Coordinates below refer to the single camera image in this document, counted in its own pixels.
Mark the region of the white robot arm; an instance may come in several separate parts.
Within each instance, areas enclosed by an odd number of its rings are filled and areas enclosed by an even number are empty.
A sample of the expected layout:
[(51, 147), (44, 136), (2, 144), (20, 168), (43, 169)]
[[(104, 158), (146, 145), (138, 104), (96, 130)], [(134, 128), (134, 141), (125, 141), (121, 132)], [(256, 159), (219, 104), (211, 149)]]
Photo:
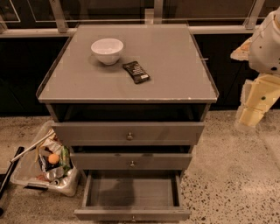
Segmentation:
[(280, 98), (280, 7), (272, 11), (231, 54), (233, 60), (246, 60), (259, 74), (245, 80), (235, 127), (253, 129)]

